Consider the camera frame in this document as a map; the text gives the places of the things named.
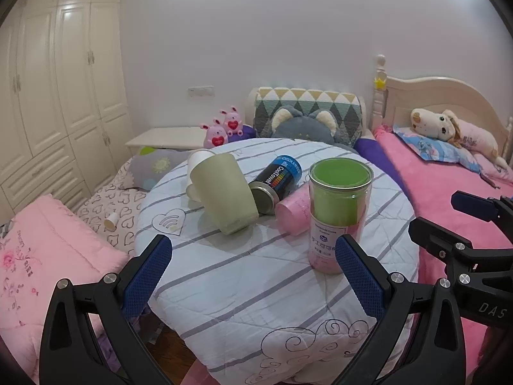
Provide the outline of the heart pattern blanket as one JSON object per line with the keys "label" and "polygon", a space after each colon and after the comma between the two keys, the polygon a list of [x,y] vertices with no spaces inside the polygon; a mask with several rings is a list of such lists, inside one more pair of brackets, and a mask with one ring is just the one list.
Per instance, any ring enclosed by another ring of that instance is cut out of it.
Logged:
{"label": "heart pattern blanket", "polygon": [[[94,232],[127,255],[134,254],[137,220],[146,197],[143,190],[125,190],[122,187],[130,162],[131,159],[77,211],[77,216]],[[104,220],[112,212],[118,213],[120,218],[116,230],[109,232],[104,228]]]}

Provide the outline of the white bedside table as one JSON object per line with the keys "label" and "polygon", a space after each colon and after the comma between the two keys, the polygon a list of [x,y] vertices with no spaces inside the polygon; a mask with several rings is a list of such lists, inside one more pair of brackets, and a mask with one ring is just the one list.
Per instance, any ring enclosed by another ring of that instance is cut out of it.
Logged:
{"label": "white bedside table", "polygon": [[200,127],[153,128],[132,138],[130,149],[152,147],[169,150],[196,150],[204,147],[206,131]]}

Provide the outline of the blue cartoon pillow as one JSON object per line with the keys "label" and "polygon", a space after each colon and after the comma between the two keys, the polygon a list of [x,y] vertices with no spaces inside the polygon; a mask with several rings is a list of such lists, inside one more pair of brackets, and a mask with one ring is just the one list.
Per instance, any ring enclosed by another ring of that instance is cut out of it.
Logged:
{"label": "blue cartoon pillow", "polygon": [[394,125],[392,130],[425,162],[459,164],[471,172],[481,173],[482,169],[478,161],[465,148],[457,148],[448,142],[421,136],[411,128],[401,128]]}

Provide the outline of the purple bed sheet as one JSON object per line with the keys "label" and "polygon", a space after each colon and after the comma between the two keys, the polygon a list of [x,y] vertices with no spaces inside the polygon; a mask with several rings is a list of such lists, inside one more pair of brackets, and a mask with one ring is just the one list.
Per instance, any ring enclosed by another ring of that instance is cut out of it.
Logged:
{"label": "purple bed sheet", "polygon": [[[256,136],[257,133],[252,127],[249,125],[243,125],[243,135],[239,136],[237,133],[234,133],[232,136],[228,136],[228,141],[239,142],[255,138]],[[382,171],[396,182],[404,193],[407,193],[407,188],[403,182],[403,178],[401,178],[397,168],[393,163],[391,163],[383,148],[376,140],[367,137],[359,138],[354,145],[354,149],[358,155],[367,159],[379,169],[382,169]]]}

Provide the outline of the pink embroidered quilt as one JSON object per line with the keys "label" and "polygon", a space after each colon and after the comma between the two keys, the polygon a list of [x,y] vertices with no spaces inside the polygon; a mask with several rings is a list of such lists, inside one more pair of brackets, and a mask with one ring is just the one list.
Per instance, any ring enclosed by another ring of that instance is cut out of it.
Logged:
{"label": "pink embroidered quilt", "polygon": [[19,211],[1,239],[1,337],[23,371],[39,382],[44,320],[56,283],[100,281],[129,256],[114,249],[52,196]]}

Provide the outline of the cream wooden bed headboard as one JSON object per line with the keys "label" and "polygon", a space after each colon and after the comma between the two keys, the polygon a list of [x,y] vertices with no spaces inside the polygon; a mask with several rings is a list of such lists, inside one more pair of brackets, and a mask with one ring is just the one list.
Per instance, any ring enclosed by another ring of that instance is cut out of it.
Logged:
{"label": "cream wooden bed headboard", "polygon": [[450,109],[457,117],[488,130],[498,142],[499,153],[512,162],[512,120],[502,122],[491,103],[473,86],[450,77],[418,77],[401,79],[385,70],[386,58],[376,56],[376,77],[386,80],[385,90],[374,88],[368,108],[371,130],[385,125],[406,127],[409,113],[424,108],[441,113]]}

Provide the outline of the grey bear cushion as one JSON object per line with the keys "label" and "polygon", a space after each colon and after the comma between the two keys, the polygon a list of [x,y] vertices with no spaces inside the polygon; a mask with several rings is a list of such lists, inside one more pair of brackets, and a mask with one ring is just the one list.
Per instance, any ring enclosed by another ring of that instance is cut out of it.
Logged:
{"label": "grey bear cushion", "polygon": [[341,131],[334,115],[325,109],[318,109],[309,115],[304,115],[292,106],[282,106],[270,120],[270,136],[324,142],[328,145],[352,149],[350,144],[342,141]]}

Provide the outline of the front pink pig plush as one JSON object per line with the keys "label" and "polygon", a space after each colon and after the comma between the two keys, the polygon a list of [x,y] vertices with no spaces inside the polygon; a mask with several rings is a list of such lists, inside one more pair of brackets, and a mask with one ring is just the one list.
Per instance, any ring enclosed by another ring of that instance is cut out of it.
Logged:
{"label": "front pink pig plush", "polygon": [[229,142],[228,134],[221,121],[214,117],[212,124],[201,124],[200,128],[206,131],[204,137],[204,148],[212,149],[225,145]]}

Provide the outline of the pink pig plush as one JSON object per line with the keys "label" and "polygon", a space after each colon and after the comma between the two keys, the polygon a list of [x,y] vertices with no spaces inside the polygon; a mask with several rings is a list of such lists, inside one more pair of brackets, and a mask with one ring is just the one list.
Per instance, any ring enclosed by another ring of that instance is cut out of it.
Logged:
{"label": "pink pig plush", "polygon": [[220,113],[223,115],[223,128],[228,136],[242,136],[243,135],[243,120],[235,106],[229,109],[221,109]]}
{"label": "pink pig plush", "polygon": [[200,128],[206,131],[204,137],[204,148],[212,149],[225,145],[229,142],[228,134],[221,121],[214,117],[212,124],[201,124]]}

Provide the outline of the white wall socket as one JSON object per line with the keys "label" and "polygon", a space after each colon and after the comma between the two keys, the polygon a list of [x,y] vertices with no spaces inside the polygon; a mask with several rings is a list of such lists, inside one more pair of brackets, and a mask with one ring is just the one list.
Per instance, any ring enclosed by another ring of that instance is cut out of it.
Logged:
{"label": "white wall socket", "polygon": [[213,97],[215,95],[215,89],[212,85],[188,87],[187,92],[191,98]]}

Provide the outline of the white paper cup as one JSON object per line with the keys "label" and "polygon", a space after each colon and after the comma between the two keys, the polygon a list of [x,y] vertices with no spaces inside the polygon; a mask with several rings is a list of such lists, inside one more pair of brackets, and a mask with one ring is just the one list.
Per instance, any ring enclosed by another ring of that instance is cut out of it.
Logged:
{"label": "white paper cup", "polygon": [[187,178],[185,192],[193,202],[201,202],[195,181],[198,180],[201,172],[201,164],[216,155],[212,150],[200,149],[194,150],[187,160]]}

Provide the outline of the diamond pattern headboard cushion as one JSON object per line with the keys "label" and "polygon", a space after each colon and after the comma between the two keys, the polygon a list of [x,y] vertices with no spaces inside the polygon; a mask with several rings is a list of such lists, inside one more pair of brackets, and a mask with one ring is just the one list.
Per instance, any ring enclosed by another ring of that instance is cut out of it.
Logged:
{"label": "diamond pattern headboard cushion", "polygon": [[282,106],[292,106],[309,115],[318,109],[330,111],[341,131],[342,141],[354,146],[364,133],[365,109],[358,96],[332,90],[260,87],[254,101],[253,127],[259,137],[270,136],[270,120]]}

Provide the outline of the pink plastic cup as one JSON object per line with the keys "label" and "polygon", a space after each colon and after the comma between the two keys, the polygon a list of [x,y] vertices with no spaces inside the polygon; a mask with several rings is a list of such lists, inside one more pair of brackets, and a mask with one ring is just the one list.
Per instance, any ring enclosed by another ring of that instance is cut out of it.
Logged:
{"label": "pink plastic cup", "polygon": [[288,195],[275,207],[275,216],[279,228],[291,235],[300,235],[309,228],[310,198],[309,185]]}

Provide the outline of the small paper roll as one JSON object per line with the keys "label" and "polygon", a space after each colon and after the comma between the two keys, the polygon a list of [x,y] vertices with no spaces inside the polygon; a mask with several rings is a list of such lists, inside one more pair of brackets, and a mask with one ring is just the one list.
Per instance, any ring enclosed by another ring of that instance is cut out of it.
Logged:
{"label": "small paper roll", "polygon": [[104,228],[109,232],[116,230],[117,223],[119,221],[119,214],[116,212],[110,213],[104,220]]}

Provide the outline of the white dog plush toy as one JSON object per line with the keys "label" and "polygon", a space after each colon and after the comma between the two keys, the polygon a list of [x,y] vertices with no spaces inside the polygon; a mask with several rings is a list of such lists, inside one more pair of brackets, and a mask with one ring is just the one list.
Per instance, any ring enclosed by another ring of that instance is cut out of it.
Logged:
{"label": "white dog plush toy", "polygon": [[475,151],[494,165],[507,169],[508,164],[499,154],[497,140],[487,130],[458,118],[451,110],[435,113],[427,109],[413,109],[411,127],[416,133],[448,142],[457,148]]}

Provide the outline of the olive green cup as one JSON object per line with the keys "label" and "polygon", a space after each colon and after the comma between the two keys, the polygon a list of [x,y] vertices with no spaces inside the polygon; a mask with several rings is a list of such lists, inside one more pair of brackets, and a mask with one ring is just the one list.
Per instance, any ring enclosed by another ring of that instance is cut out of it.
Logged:
{"label": "olive green cup", "polygon": [[200,204],[222,233],[233,234],[258,219],[249,184],[231,153],[216,153],[201,164],[198,176]]}

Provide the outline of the black blue towel can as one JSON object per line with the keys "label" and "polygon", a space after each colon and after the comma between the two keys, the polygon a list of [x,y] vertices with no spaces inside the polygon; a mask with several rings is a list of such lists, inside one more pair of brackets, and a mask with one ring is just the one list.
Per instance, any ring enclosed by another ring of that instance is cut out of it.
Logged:
{"label": "black blue towel can", "polygon": [[297,159],[282,155],[275,158],[249,184],[260,215],[274,215],[276,205],[297,188],[303,169]]}

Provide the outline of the clear jar green pink contents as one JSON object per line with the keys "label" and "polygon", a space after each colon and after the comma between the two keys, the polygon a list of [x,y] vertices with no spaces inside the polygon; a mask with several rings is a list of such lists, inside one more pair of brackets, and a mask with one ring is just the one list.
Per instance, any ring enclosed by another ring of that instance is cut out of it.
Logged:
{"label": "clear jar green pink contents", "polygon": [[342,272],[335,247],[341,235],[361,238],[374,178],[370,166],[348,157],[314,163],[309,170],[309,263],[327,275]]}

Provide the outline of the grey flower pillow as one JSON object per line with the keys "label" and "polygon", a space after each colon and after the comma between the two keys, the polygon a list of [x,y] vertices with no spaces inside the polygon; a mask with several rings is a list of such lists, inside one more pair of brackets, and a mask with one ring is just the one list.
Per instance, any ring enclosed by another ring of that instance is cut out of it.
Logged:
{"label": "grey flower pillow", "polygon": [[125,190],[136,189],[149,192],[172,169],[190,155],[189,150],[163,150],[144,147],[135,155],[122,179]]}

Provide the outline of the cream wardrobe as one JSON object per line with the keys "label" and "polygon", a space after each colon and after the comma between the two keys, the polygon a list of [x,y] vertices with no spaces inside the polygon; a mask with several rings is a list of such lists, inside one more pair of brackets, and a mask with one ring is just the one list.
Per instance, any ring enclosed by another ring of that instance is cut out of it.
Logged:
{"label": "cream wardrobe", "polygon": [[121,0],[15,0],[1,26],[1,218],[78,209],[130,158]]}

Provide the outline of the striped white quilt tablecloth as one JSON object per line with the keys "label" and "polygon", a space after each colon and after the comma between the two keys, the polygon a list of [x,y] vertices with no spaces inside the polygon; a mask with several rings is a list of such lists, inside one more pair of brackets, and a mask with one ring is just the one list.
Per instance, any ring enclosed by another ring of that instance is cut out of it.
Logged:
{"label": "striped white quilt tablecloth", "polygon": [[345,277],[313,269],[308,236],[274,217],[223,234],[186,186],[179,165],[143,200],[136,252],[159,234],[173,247],[151,310],[222,384],[333,382],[376,323]]}

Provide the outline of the back pink pig plush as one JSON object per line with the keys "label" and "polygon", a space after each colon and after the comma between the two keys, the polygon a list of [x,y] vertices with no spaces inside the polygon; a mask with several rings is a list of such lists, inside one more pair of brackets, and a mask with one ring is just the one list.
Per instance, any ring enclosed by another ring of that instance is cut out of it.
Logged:
{"label": "back pink pig plush", "polygon": [[220,113],[223,115],[223,128],[228,136],[242,136],[243,135],[243,120],[235,106],[229,109],[221,109]]}

